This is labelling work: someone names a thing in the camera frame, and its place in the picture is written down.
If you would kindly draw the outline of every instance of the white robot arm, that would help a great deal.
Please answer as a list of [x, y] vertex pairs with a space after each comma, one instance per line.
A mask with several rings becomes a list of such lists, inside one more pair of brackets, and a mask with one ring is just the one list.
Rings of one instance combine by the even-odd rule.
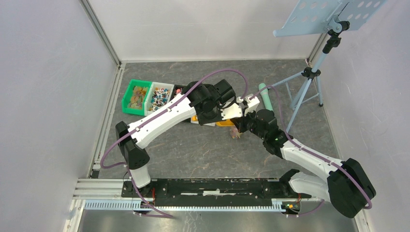
[[[118, 138], [130, 131], [136, 131], [118, 145], [138, 188], [144, 187], [151, 181], [146, 165], [149, 156], [145, 151], [149, 143], [175, 124], [197, 115], [201, 125], [230, 119], [239, 132], [250, 131], [260, 137], [264, 147], [272, 155], [292, 161], [316, 175], [310, 176], [298, 170], [290, 170], [281, 177], [281, 181], [287, 184], [289, 191], [322, 198], [331, 202], [339, 212], [350, 218], [367, 204], [366, 199], [351, 180], [334, 165], [304, 151], [308, 149], [345, 169], [361, 185], [370, 199], [375, 196], [376, 192], [358, 162], [353, 159], [347, 161], [335, 159], [305, 147], [296, 139], [289, 140], [284, 131], [278, 128], [273, 111], [264, 109], [256, 112], [258, 98], [249, 95], [245, 99], [235, 99], [232, 87], [225, 80], [216, 85], [200, 84], [184, 98], [186, 89], [149, 116], [129, 125], [124, 122], [116, 125]], [[234, 102], [227, 102], [232, 98], [235, 99]]]

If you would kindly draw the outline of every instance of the green cylinder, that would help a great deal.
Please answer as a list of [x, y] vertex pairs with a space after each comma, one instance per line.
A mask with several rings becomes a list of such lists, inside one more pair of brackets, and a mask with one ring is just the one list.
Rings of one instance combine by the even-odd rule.
[[[266, 86], [266, 85], [265, 85], [264, 83], [259, 84], [259, 90], [261, 90], [261, 89], [264, 88], [265, 86]], [[272, 111], [273, 111], [272, 103], [270, 102], [269, 92], [268, 92], [268, 89], [267, 89], [267, 88], [264, 89], [264, 90], [261, 92], [261, 96], [262, 96], [262, 99], [263, 99], [263, 101], [264, 101], [265, 108], [266, 108], [267, 110], [272, 110]]]

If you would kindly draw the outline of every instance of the green storage bin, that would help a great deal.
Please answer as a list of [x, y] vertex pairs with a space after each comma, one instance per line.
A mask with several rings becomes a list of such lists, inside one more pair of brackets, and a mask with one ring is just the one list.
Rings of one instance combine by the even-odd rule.
[[[131, 80], [130, 84], [128, 85], [127, 91], [125, 91], [124, 97], [122, 97], [121, 105], [122, 105], [122, 112], [132, 115], [145, 115], [145, 102], [147, 98], [149, 98], [149, 94], [151, 91], [152, 82], [150, 81], [140, 81], [140, 80]], [[142, 101], [142, 109], [133, 109], [129, 108], [128, 105], [131, 102], [131, 97], [133, 94], [134, 87], [147, 87], [146, 95]]]

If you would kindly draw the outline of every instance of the purple cable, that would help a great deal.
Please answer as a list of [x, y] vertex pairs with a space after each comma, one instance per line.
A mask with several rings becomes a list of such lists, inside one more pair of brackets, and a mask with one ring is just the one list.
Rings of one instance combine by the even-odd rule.
[[[235, 70], [235, 69], [221, 69], [221, 70], [213, 71], [213, 72], [211, 72], [210, 74], [204, 76], [201, 80], [199, 80], [197, 83], [195, 83], [195, 85], [192, 86], [192, 88], [190, 88], [184, 95], [182, 95], [182, 98], [180, 98], [179, 100], [177, 100], [176, 102], [174, 102], [172, 105], [170, 105], [169, 109], [172, 109], [174, 106], [178, 105], [178, 104], [179, 104], [182, 100], [184, 100], [198, 85], [200, 85], [204, 80], [206, 80], [206, 79], [208, 79], [209, 77], [211, 77], [211, 76], [213, 76], [213, 75], [215, 75], [215, 74], [217, 74], [217, 73], [220, 73], [220, 72], [235, 72], [235, 73], [237, 73], [237, 74], [239, 74], [239, 75], [242, 76], [242, 78], [243, 78], [244, 81], [245, 81], [245, 92], [244, 92], [244, 94], [242, 95], [241, 98], [245, 98], [245, 96], [246, 96], [246, 94], [247, 94], [247, 92], [248, 92], [248, 79], [245, 77], [245, 75], [243, 75], [243, 73], [241, 73], [240, 71]], [[155, 116], [153, 116], [152, 118], [148, 119], [147, 121], [141, 123], [137, 128], [138, 128], [138, 129], [141, 129], [143, 126], [145, 126], [146, 124], [148, 124], [148, 123], [150, 123], [151, 121], [155, 120], [156, 118], [160, 117], [161, 115], [165, 114], [166, 112], [168, 112], [168, 111], [163, 110], [163, 111], [159, 112], [157, 115], [155, 115]], [[113, 143], [113, 144], [104, 152], [104, 155], [101, 157], [101, 161], [100, 161], [100, 166], [101, 166], [102, 169], [108, 169], [108, 168], [112, 168], [112, 167], [115, 167], [115, 166], [118, 166], [118, 165], [127, 165], [126, 162], [119, 162], [119, 163], [115, 163], [115, 164], [112, 164], [112, 165], [109, 165], [109, 166], [104, 166], [104, 160], [105, 160], [105, 158], [107, 157], [108, 153], [110, 153], [110, 151], [111, 151], [112, 149], [114, 149], [114, 147], [115, 147], [116, 145], [118, 145], [121, 141], [123, 141], [123, 140], [124, 140], [125, 138], [127, 138], [128, 136], [130, 136], [130, 135], [134, 134], [135, 132], [137, 132], [137, 128], [133, 129], [132, 131], [128, 132], [126, 135], [122, 136], [120, 139], [118, 139], [115, 143]]]
[[[273, 87], [273, 85], [267, 86], [267, 87], [272, 88], [272, 89], [275, 91], [276, 98], [278, 99], [280, 122], [282, 123], [283, 128], [286, 128], [285, 123], [283, 122], [283, 115], [282, 115], [282, 108], [281, 108], [281, 106], [280, 106], [279, 93], [278, 93], [278, 91], [276, 90], [276, 88]], [[345, 175], [347, 176], [347, 178], [351, 180], [351, 182], [356, 186], [356, 188], [360, 191], [360, 193], [361, 193], [361, 194], [363, 195], [363, 197], [366, 199], [366, 201], [367, 201], [367, 203], [368, 203], [368, 206], [365, 206], [364, 209], [371, 209], [371, 208], [372, 208], [373, 205], [372, 205], [372, 202], [371, 202], [370, 198], [368, 197], [368, 195], [365, 193], [365, 191], [364, 191], [363, 188], [359, 185], [359, 183], [358, 183], [346, 170], [344, 170], [344, 169], [343, 169], [342, 167], [340, 167], [339, 165], [337, 165], [337, 164], [331, 162], [330, 160], [328, 160], [328, 159], [326, 159], [326, 158], [324, 158], [324, 157], [322, 157], [322, 156], [316, 154], [315, 152], [310, 151], [310, 150], [307, 150], [307, 149], [305, 149], [304, 147], [301, 147], [299, 144], [297, 144], [295, 141], [293, 141], [292, 138], [290, 138], [290, 136], [289, 136], [289, 134], [286, 132], [286, 130], [284, 130], [284, 132], [285, 132], [285, 135], [286, 135], [286, 137], [288, 138], [288, 140], [291, 141], [291, 143], [292, 143], [293, 145], [295, 145], [295, 147], [300, 148], [301, 150], [306, 151], [307, 153], [313, 155], [314, 157], [316, 157], [316, 158], [318, 158], [318, 159], [321, 159], [321, 160], [323, 160], [323, 161], [325, 161], [325, 162], [327, 162], [327, 163], [333, 165], [334, 167], [336, 167], [337, 169], [339, 169], [341, 172], [343, 172], [343, 174], [345, 174]]]
[[262, 91], [264, 91], [265, 89], [270, 89], [273, 87], [273, 85], [271, 86], [265, 86], [263, 88], [261, 88], [258, 92], [256, 92], [250, 99], [252, 100], [253, 98], [255, 98], [256, 96], [258, 96]]
[[150, 207], [152, 210], [154, 210], [157, 213], [160, 213], [162, 215], [150, 215], [150, 214], [141, 214], [141, 216], [143, 217], [153, 217], [153, 218], [173, 218], [172, 215], [164, 213], [163, 211], [155, 208], [154, 206], [152, 206], [148, 201], [145, 200], [145, 198], [141, 195], [140, 191], [137, 188], [137, 185], [135, 184], [135, 181], [131, 175], [130, 169], [127, 167], [127, 171], [128, 174], [131, 176], [131, 182], [132, 182], [132, 186], [134, 186], [135, 192], [138, 194], [138, 196], [141, 198], [141, 200], [147, 204], [148, 207]]

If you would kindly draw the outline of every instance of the purple wire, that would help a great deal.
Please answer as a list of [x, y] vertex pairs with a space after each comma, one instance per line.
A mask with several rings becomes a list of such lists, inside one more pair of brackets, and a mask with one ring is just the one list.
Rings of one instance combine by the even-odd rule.
[[[279, 116], [280, 116], [280, 122], [282, 123], [283, 128], [286, 128], [285, 123], [283, 122], [283, 115], [282, 115], [282, 108], [280, 106], [280, 97], [279, 97], [279, 93], [276, 90], [275, 87], [273, 87], [273, 85], [267, 86], [269, 88], [272, 88], [275, 91], [276, 94], [276, 98], [278, 99], [278, 107], [279, 107]], [[321, 159], [331, 165], [333, 165], [334, 167], [336, 167], [337, 169], [339, 169], [341, 172], [343, 172], [343, 174], [345, 174], [347, 176], [348, 179], [351, 180], [351, 182], [356, 186], [357, 189], [359, 189], [360, 193], [363, 195], [363, 197], [366, 199], [368, 206], [365, 206], [364, 209], [371, 209], [373, 207], [372, 202], [370, 200], [370, 198], [368, 197], [368, 195], [365, 193], [365, 191], [363, 190], [363, 188], [359, 185], [359, 183], [346, 171], [344, 170], [342, 167], [340, 167], [339, 165], [331, 162], [330, 160], [316, 154], [313, 151], [307, 150], [304, 147], [301, 147], [299, 144], [297, 144], [295, 141], [293, 141], [292, 138], [290, 138], [289, 134], [286, 132], [286, 130], [284, 130], [286, 137], [288, 138], [289, 141], [291, 141], [291, 143], [293, 145], [295, 145], [295, 147], [300, 148], [303, 151], [306, 151], [307, 153], [313, 155], [314, 157]]]
[[173, 218], [174, 216], [172, 216], [172, 215], [170, 215], [170, 214], [167, 214], [167, 213], [165, 213], [165, 212], [163, 212], [163, 211], [161, 211], [161, 210], [155, 208], [155, 207], [152, 206], [148, 201], [145, 200], [145, 198], [141, 195], [140, 191], [138, 190], [137, 185], [135, 184], [135, 181], [134, 181], [134, 179], [133, 179], [133, 177], [132, 177], [132, 175], [131, 175], [130, 169], [129, 169], [128, 167], [127, 167], [127, 171], [128, 171], [128, 174], [131, 176], [132, 186], [134, 186], [135, 192], [138, 194], [138, 196], [141, 198], [141, 200], [142, 200], [145, 204], [147, 204], [147, 206], [150, 207], [152, 210], [154, 210], [154, 211], [157, 212], [157, 213], [162, 214], [162, 215], [141, 214], [141, 216], [143, 216], [143, 217], [153, 217], [153, 218], [163, 218], [163, 217], [164, 217], [164, 218]]
[[254, 97], [258, 96], [262, 91], [264, 91], [265, 89], [270, 89], [272, 88], [273, 85], [271, 86], [265, 86], [263, 88], [261, 88], [258, 92], [256, 92], [250, 99], [252, 100]]
[[[178, 105], [182, 100], [184, 100], [198, 85], [200, 85], [204, 80], [208, 79], [209, 77], [220, 73], [220, 72], [235, 72], [239, 75], [242, 76], [242, 78], [245, 81], [245, 92], [242, 95], [242, 98], [244, 99], [247, 92], [248, 92], [248, 79], [245, 77], [245, 75], [243, 75], [243, 73], [241, 73], [238, 70], [235, 69], [221, 69], [221, 70], [216, 70], [211, 72], [210, 74], [204, 76], [201, 80], [199, 80], [197, 83], [195, 83], [194, 86], [192, 86], [192, 88], [190, 88], [184, 95], [182, 95], [182, 98], [180, 98], [179, 100], [177, 100], [176, 102], [174, 102], [169, 108], [172, 109], [174, 106]], [[143, 126], [145, 126], [146, 124], [150, 123], [151, 121], [155, 120], [156, 118], [160, 117], [161, 115], [165, 114], [166, 112], [168, 112], [167, 110], [163, 110], [161, 112], [159, 112], [157, 115], [153, 116], [152, 118], [148, 119], [147, 121], [141, 123], [137, 128], [141, 129]], [[127, 138], [128, 136], [134, 134], [137, 131], [137, 128], [133, 129], [132, 131], [128, 132], [126, 135], [122, 136], [120, 139], [118, 139], [115, 143], [113, 143], [105, 152], [104, 155], [101, 157], [101, 161], [100, 161], [100, 166], [102, 169], [108, 169], [108, 168], [112, 168], [118, 165], [127, 165], [126, 162], [119, 162], [119, 163], [115, 163], [109, 166], [104, 166], [104, 160], [107, 157], [108, 153], [110, 153], [110, 151], [112, 149], [114, 149], [114, 147], [116, 145], [118, 145], [121, 141], [123, 141], [125, 138]]]

